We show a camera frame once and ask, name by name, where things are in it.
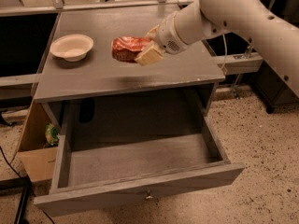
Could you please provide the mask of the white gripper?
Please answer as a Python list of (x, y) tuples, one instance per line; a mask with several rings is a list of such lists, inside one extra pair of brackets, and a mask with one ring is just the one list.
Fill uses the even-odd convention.
[(159, 46), (165, 52), (173, 55), (179, 54), (189, 47), (178, 36), (175, 26), (176, 15), (177, 12), (175, 11), (146, 33), (145, 38), (150, 42), (135, 57), (135, 61), (138, 64), (145, 66), (159, 62), (163, 58)]

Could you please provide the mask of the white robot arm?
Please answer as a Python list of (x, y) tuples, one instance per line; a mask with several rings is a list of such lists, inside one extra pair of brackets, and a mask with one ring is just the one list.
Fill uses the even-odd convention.
[(270, 12), (260, 0), (197, 0), (152, 28), (135, 61), (156, 63), (191, 44), (232, 32), (246, 40), (299, 95), (299, 29)]

